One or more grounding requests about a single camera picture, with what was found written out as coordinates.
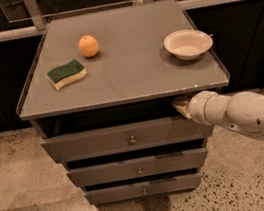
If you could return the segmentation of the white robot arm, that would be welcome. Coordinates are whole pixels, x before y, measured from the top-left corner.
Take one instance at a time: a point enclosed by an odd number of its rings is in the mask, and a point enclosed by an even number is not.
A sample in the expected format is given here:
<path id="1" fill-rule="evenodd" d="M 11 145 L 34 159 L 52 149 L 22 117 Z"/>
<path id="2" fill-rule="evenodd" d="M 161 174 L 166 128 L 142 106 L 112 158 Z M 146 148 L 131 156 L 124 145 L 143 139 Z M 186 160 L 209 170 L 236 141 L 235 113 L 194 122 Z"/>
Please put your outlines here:
<path id="1" fill-rule="evenodd" d="M 264 88 L 262 93 L 246 91 L 233 96 L 205 90 L 177 97 L 172 105 L 195 123 L 215 124 L 253 139 L 264 139 Z"/>

